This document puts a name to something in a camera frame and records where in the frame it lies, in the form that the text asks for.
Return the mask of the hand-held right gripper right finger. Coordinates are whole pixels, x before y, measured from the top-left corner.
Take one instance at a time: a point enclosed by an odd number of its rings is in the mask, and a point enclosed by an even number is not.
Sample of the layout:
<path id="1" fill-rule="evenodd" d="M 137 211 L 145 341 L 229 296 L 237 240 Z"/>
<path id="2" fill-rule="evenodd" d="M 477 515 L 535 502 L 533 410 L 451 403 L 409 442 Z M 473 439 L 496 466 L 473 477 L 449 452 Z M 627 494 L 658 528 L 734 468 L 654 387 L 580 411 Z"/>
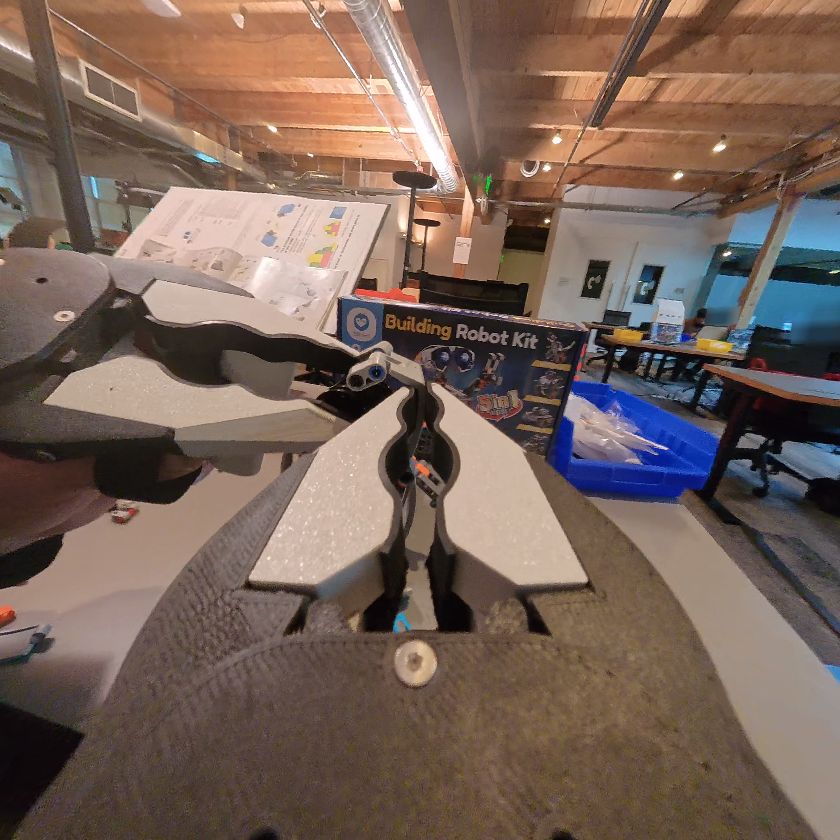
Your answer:
<path id="1" fill-rule="evenodd" d="M 465 603 L 576 591 L 590 582 L 524 450 L 443 386 L 429 386 L 444 591 Z"/>

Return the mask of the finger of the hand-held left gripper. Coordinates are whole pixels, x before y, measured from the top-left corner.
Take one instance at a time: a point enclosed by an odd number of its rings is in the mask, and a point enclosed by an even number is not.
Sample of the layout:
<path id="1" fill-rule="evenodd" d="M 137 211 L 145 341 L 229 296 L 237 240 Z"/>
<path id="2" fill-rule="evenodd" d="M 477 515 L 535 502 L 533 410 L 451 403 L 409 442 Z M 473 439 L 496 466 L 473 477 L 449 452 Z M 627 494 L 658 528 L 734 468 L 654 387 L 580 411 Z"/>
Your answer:
<path id="1" fill-rule="evenodd" d="M 254 476 L 264 454 L 312 452 L 349 425 L 315 404 L 315 386 L 290 394 L 297 367 L 223 356 L 229 383 L 196 385 L 161 363 L 124 356 L 70 374 L 46 404 L 168 427 L 184 455 L 224 473 Z"/>
<path id="2" fill-rule="evenodd" d="M 345 375 L 361 358 L 359 351 L 251 297 L 153 280 L 141 299 L 164 367 L 195 385 L 234 384 L 284 400 L 300 364 Z"/>

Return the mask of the black toy wheel hub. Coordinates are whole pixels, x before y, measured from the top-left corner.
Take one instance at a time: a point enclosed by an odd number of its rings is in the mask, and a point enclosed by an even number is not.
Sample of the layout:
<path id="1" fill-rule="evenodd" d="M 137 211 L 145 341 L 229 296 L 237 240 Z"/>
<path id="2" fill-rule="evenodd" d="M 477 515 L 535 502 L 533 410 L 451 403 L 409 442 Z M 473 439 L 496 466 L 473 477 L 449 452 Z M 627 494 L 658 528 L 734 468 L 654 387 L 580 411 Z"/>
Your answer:
<path id="1" fill-rule="evenodd" d="M 316 404 L 324 411 L 353 423 L 370 410 L 368 396 L 367 390 L 354 391 L 342 382 L 321 393 Z"/>

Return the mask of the grey toy connector piece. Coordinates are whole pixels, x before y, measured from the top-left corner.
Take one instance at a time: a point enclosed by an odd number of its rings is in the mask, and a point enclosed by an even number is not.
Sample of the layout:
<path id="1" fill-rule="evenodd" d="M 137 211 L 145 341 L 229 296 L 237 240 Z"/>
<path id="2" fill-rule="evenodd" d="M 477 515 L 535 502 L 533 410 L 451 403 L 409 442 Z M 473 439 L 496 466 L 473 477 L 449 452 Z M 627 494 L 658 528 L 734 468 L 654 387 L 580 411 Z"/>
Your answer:
<path id="1" fill-rule="evenodd" d="M 384 350 L 373 350 L 356 361 L 345 377 L 345 384 L 352 392 L 362 392 L 386 383 L 389 378 L 416 390 L 426 387 L 423 370 L 417 362 Z"/>

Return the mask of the person's left hand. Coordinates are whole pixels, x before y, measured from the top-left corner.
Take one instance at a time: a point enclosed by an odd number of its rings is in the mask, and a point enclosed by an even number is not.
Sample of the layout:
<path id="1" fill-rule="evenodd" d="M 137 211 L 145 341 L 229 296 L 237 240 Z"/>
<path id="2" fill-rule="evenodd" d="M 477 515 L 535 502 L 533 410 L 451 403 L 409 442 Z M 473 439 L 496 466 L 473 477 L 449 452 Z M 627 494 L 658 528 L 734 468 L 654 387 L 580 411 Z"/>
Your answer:
<path id="1" fill-rule="evenodd" d="M 201 458 L 141 450 L 55 462 L 1 455 L 1 556 L 82 528 L 121 499 L 172 504 L 195 482 Z"/>

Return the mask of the large white instruction sheet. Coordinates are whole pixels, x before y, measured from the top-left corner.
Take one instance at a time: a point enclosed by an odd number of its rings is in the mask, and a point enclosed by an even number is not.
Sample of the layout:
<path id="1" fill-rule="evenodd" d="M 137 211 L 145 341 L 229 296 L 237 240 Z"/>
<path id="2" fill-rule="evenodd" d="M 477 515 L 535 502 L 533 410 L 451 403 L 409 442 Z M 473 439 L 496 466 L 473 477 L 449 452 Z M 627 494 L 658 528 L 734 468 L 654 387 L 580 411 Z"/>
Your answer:
<path id="1" fill-rule="evenodd" d="M 152 239 L 179 249 L 221 246 L 242 256 L 287 259 L 299 265 L 344 270 L 345 280 L 323 325 L 313 327 L 335 333 L 337 300 L 351 294 L 361 278 L 389 211 L 387 204 L 356 202 L 345 197 L 310 198 L 176 186 L 146 215 L 117 251 L 117 257 L 138 259 L 140 247 Z"/>

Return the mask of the grey orange tracked toy robot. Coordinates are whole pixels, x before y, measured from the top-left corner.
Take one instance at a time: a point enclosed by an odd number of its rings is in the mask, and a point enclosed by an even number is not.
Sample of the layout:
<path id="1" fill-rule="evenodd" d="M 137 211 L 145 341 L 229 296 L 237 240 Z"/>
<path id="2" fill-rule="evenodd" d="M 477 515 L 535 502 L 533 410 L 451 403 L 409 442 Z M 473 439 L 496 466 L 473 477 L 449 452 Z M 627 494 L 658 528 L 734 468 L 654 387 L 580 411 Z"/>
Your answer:
<path id="1" fill-rule="evenodd" d="M 444 478 L 441 477 L 432 463 L 433 454 L 433 436 L 427 425 L 424 424 L 416 442 L 411 467 L 417 491 L 422 491 L 428 499 L 430 507 L 436 509 L 446 484 Z"/>

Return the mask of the clear plastic bags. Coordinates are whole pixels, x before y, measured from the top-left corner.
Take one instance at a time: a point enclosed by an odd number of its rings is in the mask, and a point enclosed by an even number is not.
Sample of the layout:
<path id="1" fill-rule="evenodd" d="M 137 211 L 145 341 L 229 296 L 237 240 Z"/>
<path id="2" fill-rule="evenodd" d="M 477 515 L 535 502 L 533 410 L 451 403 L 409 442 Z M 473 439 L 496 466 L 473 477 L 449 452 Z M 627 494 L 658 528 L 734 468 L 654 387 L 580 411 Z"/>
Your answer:
<path id="1" fill-rule="evenodd" d="M 642 436 L 638 425 L 616 398 L 604 408 L 581 395 L 572 394 L 566 403 L 566 418 L 573 424 L 573 456 L 615 465 L 640 466 L 640 455 L 659 457 L 667 446 Z"/>

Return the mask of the blue storage bin with bags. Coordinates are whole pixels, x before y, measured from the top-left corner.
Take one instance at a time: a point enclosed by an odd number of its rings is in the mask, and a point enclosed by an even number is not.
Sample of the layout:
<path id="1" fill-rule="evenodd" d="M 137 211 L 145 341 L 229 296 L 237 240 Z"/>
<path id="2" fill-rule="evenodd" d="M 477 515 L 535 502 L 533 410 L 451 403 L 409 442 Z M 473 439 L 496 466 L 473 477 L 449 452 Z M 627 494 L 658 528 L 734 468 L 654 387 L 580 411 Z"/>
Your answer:
<path id="1" fill-rule="evenodd" d="M 573 453 L 571 412 L 566 409 L 547 462 L 576 489 L 676 498 L 684 490 L 705 485 L 717 455 L 718 437 L 608 384 L 577 381 L 572 393 L 601 410 L 617 406 L 643 437 L 665 446 L 657 455 L 641 453 L 638 465 L 579 458 Z"/>

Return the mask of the black support column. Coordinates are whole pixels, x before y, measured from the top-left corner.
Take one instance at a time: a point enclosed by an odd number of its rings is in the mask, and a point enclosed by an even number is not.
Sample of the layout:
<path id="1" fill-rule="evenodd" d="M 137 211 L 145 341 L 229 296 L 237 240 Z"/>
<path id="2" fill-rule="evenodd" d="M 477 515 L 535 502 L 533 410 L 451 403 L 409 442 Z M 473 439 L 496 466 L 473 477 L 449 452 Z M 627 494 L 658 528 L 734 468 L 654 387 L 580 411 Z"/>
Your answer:
<path id="1" fill-rule="evenodd" d="M 47 1 L 20 1 L 18 5 L 35 69 L 70 243 L 77 252 L 90 254 L 96 248 L 96 239 L 82 185 L 48 4 Z"/>

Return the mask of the long cluttered desk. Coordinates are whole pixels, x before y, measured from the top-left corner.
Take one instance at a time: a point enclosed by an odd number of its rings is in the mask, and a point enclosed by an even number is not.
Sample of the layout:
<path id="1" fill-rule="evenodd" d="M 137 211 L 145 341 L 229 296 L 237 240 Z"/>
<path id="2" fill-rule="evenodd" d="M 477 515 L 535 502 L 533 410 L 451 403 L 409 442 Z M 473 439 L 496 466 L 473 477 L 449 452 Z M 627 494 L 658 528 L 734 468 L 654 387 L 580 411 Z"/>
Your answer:
<path id="1" fill-rule="evenodd" d="M 664 358 L 704 359 L 713 361 L 745 361 L 747 354 L 737 350 L 721 350 L 715 348 L 703 349 L 697 346 L 697 342 L 679 342 L 677 344 L 662 344 L 652 341 L 632 340 L 623 335 L 623 331 L 615 329 L 608 333 L 604 342 L 608 345 L 605 357 L 605 368 L 602 373 L 601 383 L 606 384 L 613 372 L 613 366 L 618 349 L 638 350 L 648 352 L 652 355 L 661 355 Z"/>

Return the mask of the small grey panel orange pin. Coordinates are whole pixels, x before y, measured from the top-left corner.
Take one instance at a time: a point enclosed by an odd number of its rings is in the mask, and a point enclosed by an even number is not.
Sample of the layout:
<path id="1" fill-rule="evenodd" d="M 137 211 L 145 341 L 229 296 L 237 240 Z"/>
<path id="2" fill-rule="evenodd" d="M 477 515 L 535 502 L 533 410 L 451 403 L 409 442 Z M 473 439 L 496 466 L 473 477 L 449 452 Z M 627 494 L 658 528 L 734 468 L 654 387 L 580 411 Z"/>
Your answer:
<path id="1" fill-rule="evenodd" d="M 44 610 L 1 606 L 1 665 L 26 660 L 49 637 L 53 615 Z"/>

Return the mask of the wood-edged table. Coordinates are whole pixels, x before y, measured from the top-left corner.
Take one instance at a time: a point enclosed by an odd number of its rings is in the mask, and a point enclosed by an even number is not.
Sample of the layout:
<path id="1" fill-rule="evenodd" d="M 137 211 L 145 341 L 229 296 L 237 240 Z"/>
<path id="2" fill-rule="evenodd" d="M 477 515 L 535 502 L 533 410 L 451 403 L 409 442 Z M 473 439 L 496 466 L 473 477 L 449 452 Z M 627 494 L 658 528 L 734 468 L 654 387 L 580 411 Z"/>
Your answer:
<path id="1" fill-rule="evenodd" d="M 704 372 L 724 381 L 737 397 L 731 407 L 717 453 L 705 485 L 696 491 L 724 523 L 742 521 L 715 495 L 733 460 L 748 460 L 763 484 L 753 494 L 765 497 L 770 488 L 770 457 L 784 443 L 838 446 L 838 382 L 737 367 L 706 364 Z"/>

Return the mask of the white wall vent grille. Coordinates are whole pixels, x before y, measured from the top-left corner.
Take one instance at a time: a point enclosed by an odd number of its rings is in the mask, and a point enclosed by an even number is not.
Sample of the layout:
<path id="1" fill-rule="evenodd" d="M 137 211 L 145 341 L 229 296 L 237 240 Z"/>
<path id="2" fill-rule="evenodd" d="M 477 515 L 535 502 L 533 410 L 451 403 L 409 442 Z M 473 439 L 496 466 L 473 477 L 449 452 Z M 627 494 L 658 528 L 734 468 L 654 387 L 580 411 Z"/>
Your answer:
<path id="1" fill-rule="evenodd" d="M 78 58 L 80 80 L 85 96 L 127 119 L 141 122 L 141 98 L 136 87 Z"/>

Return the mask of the silver ventilation duct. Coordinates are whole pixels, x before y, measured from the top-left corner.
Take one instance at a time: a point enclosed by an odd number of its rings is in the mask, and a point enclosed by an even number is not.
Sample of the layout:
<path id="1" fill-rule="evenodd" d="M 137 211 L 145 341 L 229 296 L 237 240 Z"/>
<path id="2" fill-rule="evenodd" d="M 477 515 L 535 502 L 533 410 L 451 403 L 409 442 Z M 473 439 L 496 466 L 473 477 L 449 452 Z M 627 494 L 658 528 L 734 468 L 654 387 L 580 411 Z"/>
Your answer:
<path id="1" fill-rule="evenodd" d="M 405 48 L 389 3 L 346 1 L 344 5 L 385 79 L 390 83 L 393 94 L 402 105 L 437 174 L 437 193 L 456 194 L 459 189 L 459 176 L 455 163 L 433 112 L 421 92 L 420 77 Z"/>

